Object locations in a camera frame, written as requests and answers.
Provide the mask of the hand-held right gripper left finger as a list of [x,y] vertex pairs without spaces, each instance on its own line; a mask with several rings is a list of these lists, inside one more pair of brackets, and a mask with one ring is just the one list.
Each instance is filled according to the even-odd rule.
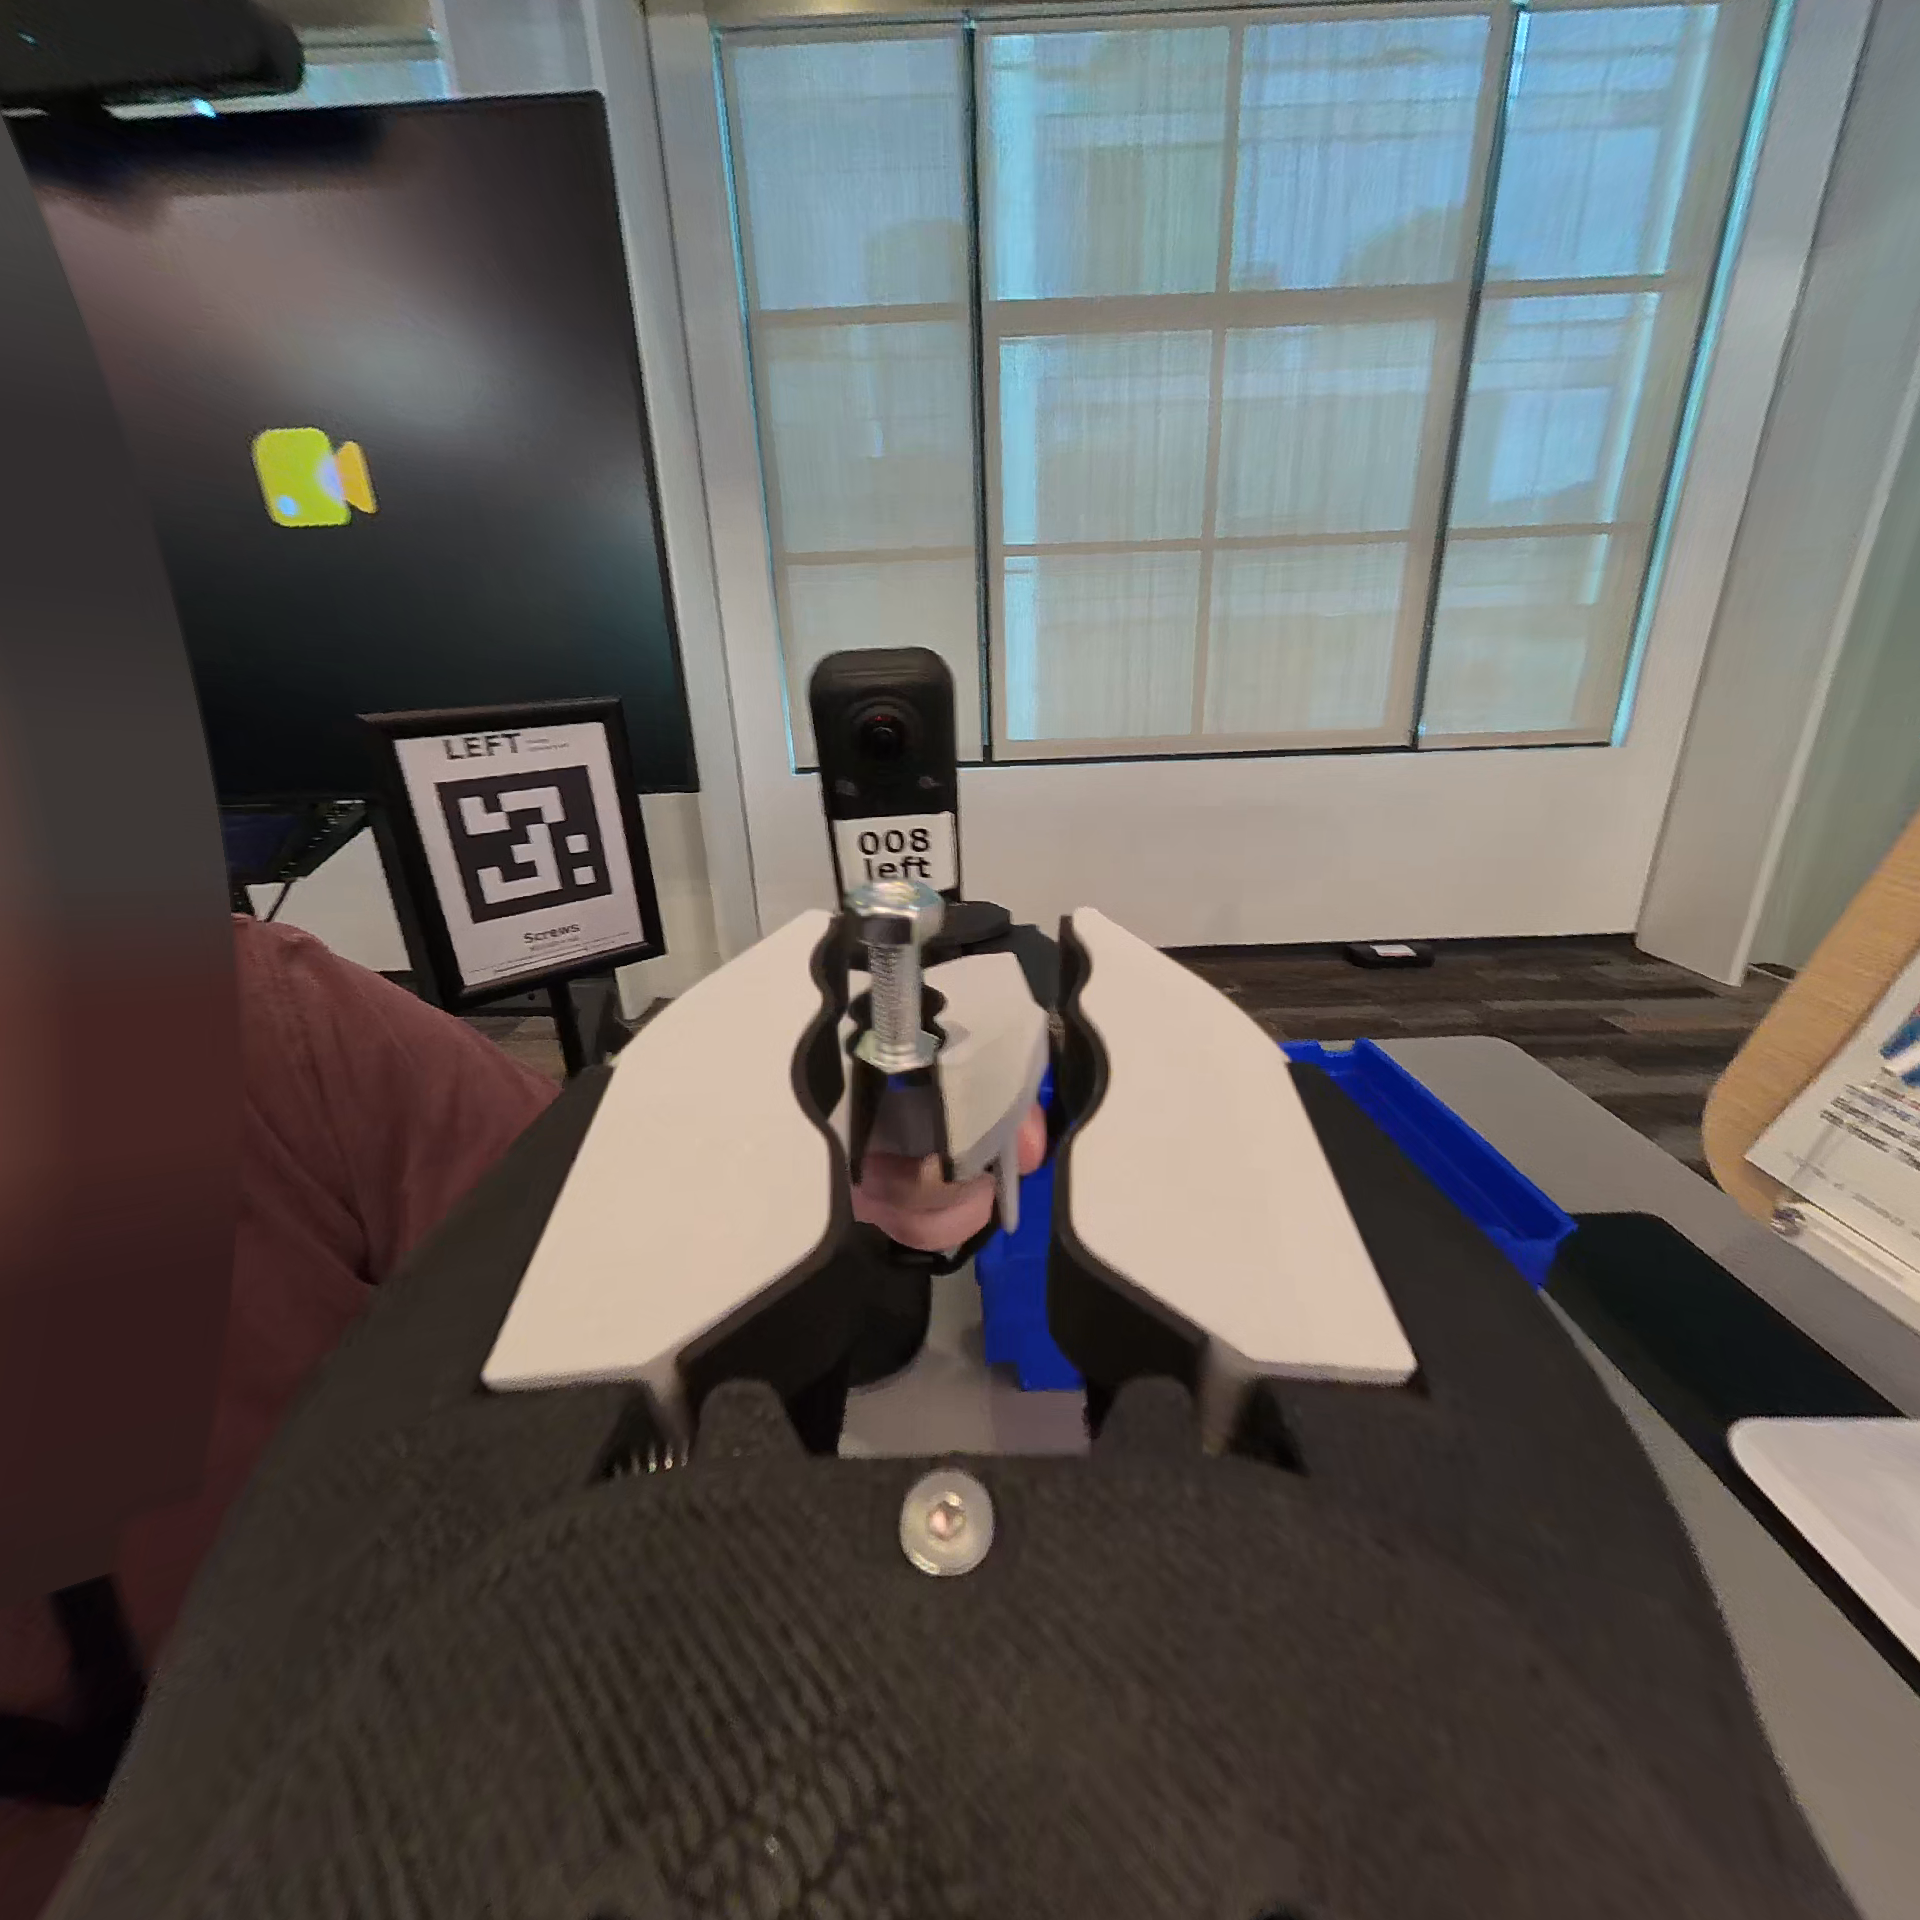
[[798,1081],[836,1013],[800,913],[626,1044],[496,1333],[494,1395],[641,1385],[690,1397],[693,1358],[800,1278],[835,1233],[843,1170]]

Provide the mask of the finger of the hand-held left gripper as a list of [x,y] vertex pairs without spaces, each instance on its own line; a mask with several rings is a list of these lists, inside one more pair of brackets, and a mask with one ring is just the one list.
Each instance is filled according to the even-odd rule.
[[874,1028],[874,986],[849,1002],[843,1019],[843,1137],[849,1176],[862,1186],[876,1162],[920,1166],[937,1162],[939,1173],[953,1170],[948,1123],[939,1060],[948,1035],[944,1030],[944,997],[922,990],[922,1066],[882,1069],[867,1060],[862,1043]]
[[[1050,1067],[1050,1021],[1009,952],[966,953],[933,968],[929,986],[944,997],[948,1043],[939,1060],[948,1123],[952,1173],[964,1181],[976,1168],[1013,1157],[1022,1116],[1040,1102]],[[1022,1186],[998,1201],[1001,1229],[1022,1214]]]

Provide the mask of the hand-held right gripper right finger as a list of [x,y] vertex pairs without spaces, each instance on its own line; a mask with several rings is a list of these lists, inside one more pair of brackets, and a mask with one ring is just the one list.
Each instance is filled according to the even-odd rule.
[[1409,1336],[1281,1044],[1099,910],[1069,913],[1060,949],[1050,1326],[1084,1380],[1410,1380]]

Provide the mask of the steel hex bolt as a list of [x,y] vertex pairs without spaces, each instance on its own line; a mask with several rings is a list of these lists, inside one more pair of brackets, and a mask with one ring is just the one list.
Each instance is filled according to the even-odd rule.
[[872,1018],[856,1038],[857,1058],[888,1076],[933,1067],[939,1035],[923,1005],[923,926],[900,914],[872,914],[859,920],[857,936],[872,980]]

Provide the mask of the blue plastic bin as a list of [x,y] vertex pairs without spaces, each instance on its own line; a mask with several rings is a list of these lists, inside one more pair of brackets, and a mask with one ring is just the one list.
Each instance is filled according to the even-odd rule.
[[[1291,1066],[1315,1067],[1339,1089],[1528,1284],[1546,1289],[1578,1225],[1541,1186],[1381,1044],[1284,1043],[1283,1051]],[[1018,1225],[997,1229],[973,1257],[984,1358],[1011,1370],[1027,1393],[1082,1385],[1048,1321],[1051,1197],[1054,1170],[1044,1162],[1020,1181]]]

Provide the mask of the person's left hand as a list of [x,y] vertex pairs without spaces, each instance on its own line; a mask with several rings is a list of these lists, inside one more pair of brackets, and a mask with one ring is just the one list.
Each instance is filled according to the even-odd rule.
[[947,1180],[936,1158],[920,1166],[878,1158],[862,1186],[851,1184],[853,1214],[910,1252],[952,1256],[1001,1225],[1001,1197],[1018,1194],[1020,1181],[1042,1166],[1048,1144],[1048,1116],[1036,1102],[1022,1116],[1013,1157],[1005,1163],[984,1162],[964,1181]]

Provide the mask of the person's maroon shirt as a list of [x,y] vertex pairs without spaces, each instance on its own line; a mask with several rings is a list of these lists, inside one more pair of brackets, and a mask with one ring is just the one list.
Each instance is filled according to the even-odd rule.
[[88,1809],[137,1714],[137,1652],[173,1632],[192,1576],[297,1390],[402,1260],[558,1091],[465,1021],[314,936],[230,920],[237,1212],[203,1485],[131,1530],[105,1606],[5,1610],[5,1818]]

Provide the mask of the black framed marker sign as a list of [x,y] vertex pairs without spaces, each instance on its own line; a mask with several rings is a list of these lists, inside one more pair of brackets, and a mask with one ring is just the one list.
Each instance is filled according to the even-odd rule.
[[622,701],[372,710],[370,824],[418,990],[453,1014],[545,1003],[594,1062],[581,979],[665,953]]

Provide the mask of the black flat mat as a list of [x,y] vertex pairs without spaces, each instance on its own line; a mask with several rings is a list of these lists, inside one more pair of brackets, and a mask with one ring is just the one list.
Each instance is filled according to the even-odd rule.
[[1658,1217],[1574,1217],[1573,1235],[1548,1267],[1544,1296],[1765,1528],[1884,1667],[1918,1691],[1915,1654],[1763,1496],[1731,1443],[1745,1420],[1894,1420],[1894,1404]]

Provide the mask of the large paned window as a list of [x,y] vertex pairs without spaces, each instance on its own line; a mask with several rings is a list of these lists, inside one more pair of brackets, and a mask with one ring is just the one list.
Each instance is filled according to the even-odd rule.
[[712,34],[798,768],[1625,744],[1788,4]]

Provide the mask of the paper instruction sheet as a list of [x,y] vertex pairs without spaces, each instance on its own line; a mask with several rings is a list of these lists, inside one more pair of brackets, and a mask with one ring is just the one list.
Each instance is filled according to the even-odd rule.
[[1918,962],[1746,1149],[1829,1246],[1918,1292]]

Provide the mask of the black wall display screen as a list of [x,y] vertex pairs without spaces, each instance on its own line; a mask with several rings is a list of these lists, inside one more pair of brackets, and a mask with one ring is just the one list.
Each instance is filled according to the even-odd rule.
[[10,131],[224,805],[368,793],[368,714],[592,697],[697,784],[597,94]]

